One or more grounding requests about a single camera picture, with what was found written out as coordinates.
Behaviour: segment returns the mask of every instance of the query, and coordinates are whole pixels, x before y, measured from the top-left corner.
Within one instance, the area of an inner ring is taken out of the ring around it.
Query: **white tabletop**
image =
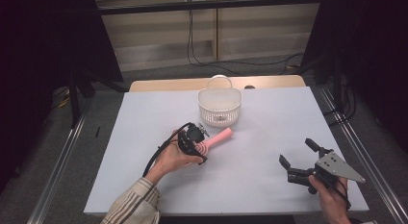
[[[198,91],[126,93],[86,213],[104,214],[139,177],[151,156],[187,122],[201,122]],[[211,136],[221,131],[205,126]],[[282,154],[292,167],[314,167],[305,143],[343,155],[308,87],[246,89],[231,139],[210,149],[207,162],[166,175],[159,183],[162,215],[283,214],[320,211],[307,187],[287,182]],[[351,211],[368,210],[349,182]]]

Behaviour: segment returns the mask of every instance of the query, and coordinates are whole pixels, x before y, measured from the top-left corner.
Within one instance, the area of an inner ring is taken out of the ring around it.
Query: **person's right hand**
[[[340,182],[336,183],[336,188],[342,194],[345,194],[344,188],[347,189],[347,179],[339,178]],[[319,192],[321,211],[330,224],[348,224],[350,221],[347,217],[345,200],[332,189],[327,189],[324,184],[315,176],[309,176],[309,182]]]
[[[157,157],[153,167],[146,174],[145,178],[156,185],[169,172],[176,171],[189,162],[201,163],[203,159],[198,156],[184,154],[177,142],[178,135],[173,137],[163,152]]]

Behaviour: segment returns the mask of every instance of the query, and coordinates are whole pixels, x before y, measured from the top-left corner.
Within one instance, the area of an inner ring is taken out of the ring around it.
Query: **plaid shirt sleeve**
[[[159,223],[160,192],[144,178],[138,179],[111,205],[101,224]]]

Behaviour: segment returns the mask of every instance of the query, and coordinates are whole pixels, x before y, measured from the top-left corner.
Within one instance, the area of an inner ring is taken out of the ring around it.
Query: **pink object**
[[[205,139],[201,141],[200,143],[197,143],[195,145],[195,149],[202,154],[203,156],[206,156],[208,154],[208,150],[211,146],[222,142],[223,140],[226,140],[232,136],[232,131],[230,128],[226,128],[225,130],[221,131],[220,133],[216,134],[214,137]]]

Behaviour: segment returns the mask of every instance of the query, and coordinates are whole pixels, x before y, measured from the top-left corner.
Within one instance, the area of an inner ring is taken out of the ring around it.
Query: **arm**
[[[185,155],[178,147],[176,137],[159,155],[147,175],[114,201],[102,224],[159,223],[160,192],[156,185],[167,173],[179,169],[186,163],[202,162],[200,157]]]
[[[342,194],[345,194],[345,189],[347,189],[347,179],[339,178],[339,180],[340,181],[336,184],[336,188]],[[347,217],[345,201],[339,196],[339,194],[333,190],[327,189],[324,184],[313,175],[309,176],[309,182],[319,192],[321,211],[330,224],[351,223]]]

